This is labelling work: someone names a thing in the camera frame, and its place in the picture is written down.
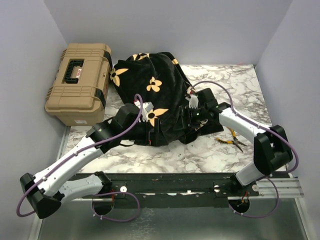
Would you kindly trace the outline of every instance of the gray wall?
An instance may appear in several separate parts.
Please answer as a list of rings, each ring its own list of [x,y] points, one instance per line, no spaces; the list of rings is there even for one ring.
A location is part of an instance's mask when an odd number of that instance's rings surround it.
[[[0,239],[24,240],[34,217],[16,216],[19,178],[56,157],[64,127],[44,104],[66,43],[42,0],[1,1],[0,32]]]
[[[172,52],[183,64],[256,64],[292,0],[44,0],[67,43],[112,58]]]
[[[256,73],[273,123],[285,126],[320,239],[320,1],[294,0]]]

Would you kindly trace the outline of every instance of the marble surface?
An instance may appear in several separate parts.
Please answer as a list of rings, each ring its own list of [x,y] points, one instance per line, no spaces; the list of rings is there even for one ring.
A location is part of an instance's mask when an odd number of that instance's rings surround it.
[[[212,80],[226,87],[232,95],[235,108],[248,117],[271,124],[268,110],[252,65],[183,65],[185,75],[192,84]],[[205,83],[196,89],[211,88],[219,103],[229,102],[227,94],[218,86]],[[114,87],[108,90],[105,119],[114,116],[123,105]],[[70,129],[65,153],[71,150],[91,127],[73,126]],[[247,144],[242,153],[236,146],[221,144],[216,138],[232,139],[224,132],[200,136],[184,145],[179,141],[168,146],[118,146],[87,164],[80,172],[93,173],[227,173],[237,172],[253,159],[253,145],[244,137],[238,139]]]

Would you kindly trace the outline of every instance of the yellow-handled pliers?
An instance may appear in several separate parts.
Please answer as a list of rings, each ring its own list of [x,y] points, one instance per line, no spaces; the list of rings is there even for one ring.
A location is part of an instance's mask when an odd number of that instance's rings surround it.
[[[239,145],[243,145],[243,146],[246,146],[246,147],[247,147],[247,145],[245,145],[243,142],[241,142],[241,141],[239,141],[239,140],[237,139],[236,132],[235,132],[232,128],[228,127],[228,129],[230,130],[230,132],[231,132],[231,134],[232,134],[233,141],[230,141],[230,140],[229,140],[229,141],[225,141],[225,140],[222,140],[222,139],[220,139],[220,138],[218,138],[218,137],[216,138],[216,140],[217,140],[218,142],[220,142],[220,143],[223,143],[223,144],[234,144],[234,145],[236,145],[236,147],[237,147],[238,149],[240,149],[241,152],[244,152]]]

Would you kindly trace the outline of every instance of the tan toolbox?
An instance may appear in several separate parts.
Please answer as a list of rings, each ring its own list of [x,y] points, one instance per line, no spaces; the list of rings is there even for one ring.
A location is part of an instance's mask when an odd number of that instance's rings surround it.
[[[45,110],[67,126],[93,126],[104,119],[112,68],[103,43],[71,43],[49,89]]]

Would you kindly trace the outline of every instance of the black cloth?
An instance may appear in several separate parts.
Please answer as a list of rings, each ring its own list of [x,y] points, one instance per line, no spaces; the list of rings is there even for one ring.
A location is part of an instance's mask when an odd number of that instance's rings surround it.
[[[110,79],[123,103],[133,103],[135,94],[140,94],[143,102],[152,102],[149,124],[153,126],[158,118],[168,143],[185,134],[183,130],[174,131],[173,127],[179,116],[179,106],[189,103],[185,95],[192,85],[171,53],[140,53],[119,60]]]

